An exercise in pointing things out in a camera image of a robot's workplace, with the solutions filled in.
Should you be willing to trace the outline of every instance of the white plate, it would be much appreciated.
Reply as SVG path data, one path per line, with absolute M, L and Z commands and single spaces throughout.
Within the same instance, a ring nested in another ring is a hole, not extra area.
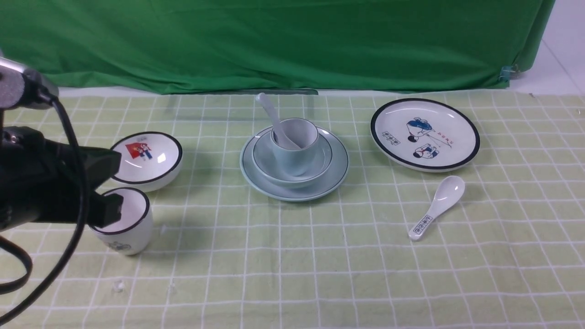
M 449 172 L 479 151 L 473 123 L 456 109 L 432 100 L 406 98 L 383 105 L 371 119 L 378 147 L 393 161 L 422 172 Z
M 349 155 L 341 140 L 330 132 L 317 127 L 319 134 L 323 136 L 331 146 L 332 158 L 327 171 L 308 186 L 299 189 L 288 189 L 276 185 L 266 177 L 254 165 L 253 149 L 258 140 L 272 130 L 268 127 L 252 136 L 242 148 L 240 153 L 240 169 L 246 181 L 262 194 L 276 200 L 289 202 L 302 202 L 321 198 L 333 191 L 343 183 L 349 171 Z

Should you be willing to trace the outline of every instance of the tableware set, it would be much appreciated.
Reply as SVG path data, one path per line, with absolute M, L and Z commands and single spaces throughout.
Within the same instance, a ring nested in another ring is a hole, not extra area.
M 350 168 L 343 142 L 307 119 L 281 120 L 263 93 L 256 101 L 273 125 L 254 134 L 242 148 L 239 164 L 246 181 L 260 193 L 287 202 L 315 200 L 335 191 Z M 461 168 L 480 147 L 478 131 L 465 115 L 446 104 L 420 98 L 383 105 L 374 113 L 370 131 L 378 148 L 392 161 L 422 172 Z M 145 192 L 162 189 L 177 177 L 183 148 L 174 137 L 149 131 L 125 137 L 111 149 L 122 154 L 113 178 L 120 187 L 106 194 L 123 196 L 122 218 L 104 228 L 90 228 L 112 250 L 135 255 L 148 246 L 153 230 Z M 409 237 L 421 239 L 429 224 L 455 205 L 464 191 L 460 177 L 445 178 Z

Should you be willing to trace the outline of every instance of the bowl rim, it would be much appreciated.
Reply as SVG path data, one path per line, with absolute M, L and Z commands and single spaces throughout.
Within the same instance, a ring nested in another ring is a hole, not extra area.
M 265 132 L 264 134 L 262 134 L 260 138 L 264 137 L 267 133 L 272 134 L 272 129 L 270 129 L 268 132 Z M 327 140 L 327 138 L 324 138 L 323 136 L 321 136 L 321 134 L 319 133 L 319 129 L 317 129 L 317 142 L 319 142 L 319 139 L 323 138 L 323 140 L 327 143 L 327 145 L 329 145 L 329 147 L 331 147 L 331 144 L 329 143 L 329 141 Z M 283 179 L 278 179 L 276 177 L 272 177 L 271 175 L 269 175 L 267 172 L 265 172 L 264 170 L 262 170 L 260 168 L 260 166 L 256 163 L 256 157 L 254 155 L 254 151 L 256 150 L 256 145 L 258 145 L 258 143 L 254 144 L 254 146 L 252 147 L 252 162 L 254 163 L 254 167 L 256 167 L 256 169 L 258 169 L 258 171 L 267 179 L 269 180 L 273 180 L 273 181 L 277 181 L 280 184 L 293 184 L 293 185 L 297 185 L 297 184 L 301 184 L 301 183 L 307 183 L 309 181 L 313 181 L 321 176 L 323 176 L 325 174 L 325 172 L 327 172 L 327 170 L 329 169 L 329 167 L 331 166 L 331 161 L 333 159 L 333 156 L 331 157 L 331 159 L 329 159 L 329 163 L 327 164 L 327 166 L 325 166 L 325 168 L 323 169 L 322 172 L 320 172 L 319 174 L 317 174 L 314 177 L 311 178 L 307 178 L 307 179 L 302 179 L 302 180 L 283 180 Z
M 101 234 L 101 235 L 119 235 L 119 234 L 122 234 L 122 233 L 129 232 L 130 230 L 132 230 L 135 227 L 137 227 L 148 216 L 148 213 L 150 211 L 150 200 L 148 199 L 148 196 L 146 195 L 146 193 L 140 191 L 139 189 L 136 189 L 134 187 L 118 187 L 116 189 L 106 191 L 102 195 L 105 196 L 107 194 L 112 194 L 112 193 L 114 193 L 115 191 L 118 191 L 118 190 L 127 190 L 127 191 L 137 192 L 140 196 L 142 196 L 144 198 L 145 202 L 146 202 L 146 206 L 144 207 L 144 213 L 142 214 L 142 216 L 140 216 L 140 218 L 134 224 L 128 226 L 125 229 L 121 229 L 120 231 L 105 232 L 105 231 L 102 231 L 101 229 L 99 229 L 99 228 L 97 228 L 97 227 L 95 227 L 93 225 L 88 225 L 90 227 L 90 229 L 92 231 L 96 232 L 97 234 Z
M 114 150 L 116 148 L 116 146 L 120 145 L 120 143 L 122 143 L 123 141 L 128 140 L 132 137 L 140 136 L 140 135 L 163 135 L 163 136 L 169 138 L 173 143 L 175 143 L 175 145 L 177 145 L 177 148 L 179 151 L 179 154 L 177 156 L 177 160 L 175 161 L 173 166 L 170 169 L 168 169 L 165 173 L 163 173 L 159 176 L 156 176 L 154 178 L 151 178 L 151 179 L 140 180 L 140 181 L 131 181 L 131 180 L 125 180 L 125 179 L 119 178 L 118 174 L 116 174 L 112 177 L 113 180 L 118 181 L 120 183 L 127 184 L 127 185 L 142 185 L 142 184 L 152 183 L 154 181 L 162 179 L 164 176 L 173 172 L 177 168 L 177 166 L 179 165 L 181 160 L 183 159 L 183 147 L 181 146 L 181 143 L 179 143 L 179 141 L 175 137 L 172 137 L 171 135 L 164 133 L 164 132 L 160 132 L 160 131 L 145 131 L 145 132 L 133 133 L 132 135 L 126 136 L 126 137 L 120 139 L 119 141 L 117 141 L 114 145 L 112 145 L 110 150 Z

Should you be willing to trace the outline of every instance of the cup rim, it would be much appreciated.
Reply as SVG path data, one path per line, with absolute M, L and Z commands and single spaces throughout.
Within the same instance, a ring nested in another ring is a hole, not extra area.
M 287 148 L 284 148 L 284 147 L 280 146 L 280 145 L 279 145 L 279 144 L 276 142 L 276 140 L 274 140 L 274 127 L 272 127 L 272 128 L 270 129 L 270 132 L 269 132 L 269 134 L 270 134 L 270 140 L 272 141 L 272 144 L 273 144 L 274 146 L 276 146 L 276 147 L 277 147 L 277 148 L 279 148 L 279 149 L 286 150 L 286 151 L 288 151 L 288 152 L 299 152 L 299 151 L 306 150 L 306 149 L 310 148 L 311 146 L 313 146 L 314 144 L 316 144 L 316 143 L 317 143 L 317 141 L 319 140 L 319 129 L 317 129 L 317 126 L 315 126 L 315 124 L 314 124 L 314 123 L 312 123 L 311 121 L 309 121 L 309 120 L 307 120 L 307 119 L 305 119 L 305 118 L 288 118 L 288 119 L 281 120 L 280 122 L 285 122 L 285 121 L 289 121 L 289 120 L 303 120 L 303 121 L 307 121 L 309 124 L 311 124 L 311 126 L 313 126 L 313 128 L 315 129 L 315 132 L 316 132 L 316 138 L 315 138 L 315 140 L 313 140 L 313 142 L 312 142 L 311 144 L 309 144 L 309 145 L 305 146 L 305 147 L 304 147 L 304 148 L 302 148 L 302 149 L 298 149 L 298 150 L 287 149 Z
M 150 211 L 150 200 L 148 199 L 148 196 L 146 195 L 146 193 L 140 191 L 139 189 L 135 189 L 134 187 L 118 187 L 116 189 L 104 192 L 104 194 L 102 194 L 102 195 L 103 196 L 109 195 L 109 194 L 112 194 L 114 191 L 118 191 L 118 190 L 129 190 L 129 191 L 134 191 L 134 192 L 137 192 L 138 194 L 140 194 L 140 196 L 142 196 L 146 202 L 146 206 L 144 207 L 144 213 L 142 214 L 142 216 L 140 216 L 140 218 L 134 224 L 128 226 L 125 229 L 121 229 L 120 231 L 105 232 L 105 231 L 101 231 L 99 228 L 97 228 L 93 225 L 88 225 L 92 231 L 94 231 L 98 234 L 101 234 L 101 235 L 119 235 L 122 233 L 126 233 L 128 231 L 131 231 L 132 229 L 137 227 L 148 216 L 148 213 Z
M 317 142 L 319 141 L 319 139 L 320 139 L 321 137 L 322 137 L 322 136 L 321 136 L 321 134 L 319 134 L 319 135 L 317 136 Z M 329 147 L 331 147 L 331 143 L 329 143 L 329 141 L 327 140 L 327 138 L 323 138 L 323 140 L 324 140 L 324 141 L 327 143 L 327 145 L 328 145 Z M 255 167 L 256 169 L 258 169 L 258 171 L 259 171 L 259 172 L 260 172 L 260 173 L 261 173 L 261 174 L 262 174 L 264 177 L 269 177 L 269 179 L 272 179 L 272 180 L 274 180 L 274 181 L 278 181 L 278 182 L 281 182 L 281 183 L 286 183 L 286 184 L 306 183 L 306 182 L 308 182 L 308 181 L 315 180 L 315 179 L 317 179 L 317 178 L 319 178 L 319 177 L 323 176 L 323 175 L 324 175 L 324 174 L 327 172 L 327 170 L 329 169 L 329 167 L 331 166 L 331 162 L 332 162 L 332 160 L 333 160 L 333 156 L 332 156 L 332 157 L 331 157 L 331 159 L 329 159 L 329 162 L 327 163 L 327 165 L 325 166 L 325 168 L 323 169 L 323 171 L 322 171 L 322 172 L 320 172 L 319 174 L 317 174 L 317 175 L 316 175 L 316 176 L 314 176 L 314 177 L 307 178 L 307 179 L 302 179 L 302 180 L 284 180 L 284 179 L 278 179 L 278 178 L 276 178 L 276 177 L 273 177 L 273 176 L 269 175 L 267 172 L 265 172 L 264 170 L 262 170 L 262 168 L 260 168 L 260 166 L 258 165 L 258 162 L 256 161 L 256 152 L 255 152 L 255 150 L 256 150 L 256 147 L 257 147 L 257 146 L 258 146 L 258 142 L 256 142 L 256 143 L 254 144 L 254 146 L 252 147 L 252 162 L 254 163 L 254 167 Z
M 164 132 L 160 132 L 160 131 L 145 131 L 145 132 L 137 132 L 137 133 L 133 133 L 132 135 L 126 136 L 122 139 L 120 139 L 119 141 L 117 141 L 114 145 L 112 145 L 112 147 L 110 148 L 110 150 L 115 151 L 114 149 L 120 145 L 122 142 L 124 142 L 125 140 L 128 140 L 132 137 L 136 137 L 136 136 L 140 136 L 140 135 L 162 135 L 166 138 L 169 138 L 173 143 L 175 143 L 175 145 L 177 145 L 177 149 L 178 149 L 178 156 L 177 156 L 177 160 L 175 161 L 175 163 L 173 164 L 173 166 L 168 169 L 166 172 L 164 172 L 163 174 L 160 174 L 156 177 L 153 177 L 151 179 L 147 179 L 147 180 L 125 180 L 122 178 L 118 177 L 118 173 L 116 175 L 114 175 L 112 177 L 112 180 L 123 183 L 123 184 L 127 184 L 127 185 L 142 185 L 142 184 L 148 184 L 148 183 L 152 183 L 154 181 L 158 181 L 162 178 L 164 178 L 165 176 L 167 176 L 168 174 L 172 173 L 173 171 L 175 171 L 175 169 L 177 168 L 177 166 L 179 165 L 179 163 L 183 160 L 183 147 L 181 146 L 181 143 L 179 143 L 179 141 Z

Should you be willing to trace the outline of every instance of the white spoon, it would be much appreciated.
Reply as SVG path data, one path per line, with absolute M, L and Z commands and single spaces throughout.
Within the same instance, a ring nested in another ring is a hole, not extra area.
M 284 147 L 285 149 L 291 150 L 300 150 L 301 148 L 298 147 L 293 141 L 291 141 L 287 135 L 284 133 L 283 127 L 280 125 L 280 119 L 278 118 L 278 112 L 272 105 L 272 102 L 268 98 L 268 96 L 261 92 L 260 94 L 256 95 L 256 101 L 262 105 L 266 114 L 268 114 L 270 120 L 272 121 L 272 127 L 274 132 L 276 133 L 276 142 L 280 144 L 280 146 Z
M 422 219 L 408 232 L 410 239 L 413 241 L 420 240 L 435 218 L 453 207 L 459 199 L 461 199 L 464 192 L 465 182 L 461 177 L 449 176 L 443 179 L 435 192 L 435 197 L 433 198 L 429 211 L 427 211 Z

